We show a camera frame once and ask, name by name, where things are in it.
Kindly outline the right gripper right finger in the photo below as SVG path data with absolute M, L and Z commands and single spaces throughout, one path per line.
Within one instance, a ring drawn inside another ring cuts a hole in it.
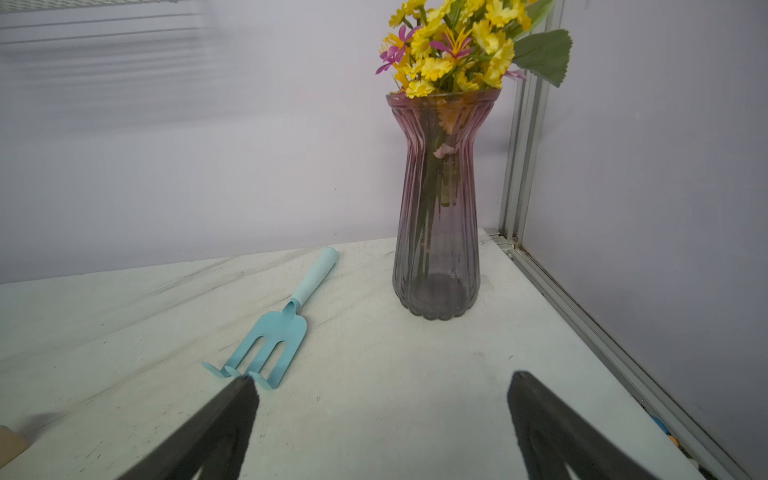
M 655 478 L 532 373 L 513 374 L 507 403 L 530 479 Z

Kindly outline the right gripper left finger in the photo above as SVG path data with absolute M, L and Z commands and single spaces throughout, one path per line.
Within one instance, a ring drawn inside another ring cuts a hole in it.
M 259 407 L 255 382 L 240 377 L 121 477 L 237 479 Z

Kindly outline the light blue toy fork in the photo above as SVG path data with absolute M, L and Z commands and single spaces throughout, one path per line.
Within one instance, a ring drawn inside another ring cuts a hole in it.
M 277 389 L 308 330 L 307 320 L 300 315 L 300 310 L 338 260 L 338 251 L 326 247 L 282 310 L 262 315 L 222 367 L 207 362 L 202 363 L 203 367 L 217 378 L 249 376 L 263 389 Z M 264 377 L 261 371 L 279 344 L 284 345 L 284 351 L 269 375 Z

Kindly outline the wooden triangle block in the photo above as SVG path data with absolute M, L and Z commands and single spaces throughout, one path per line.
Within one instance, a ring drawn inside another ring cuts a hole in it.
M 30 447 L 30 443 L 20 434 L 5 425 L 0 426 L 0 467 L 10 463 Z

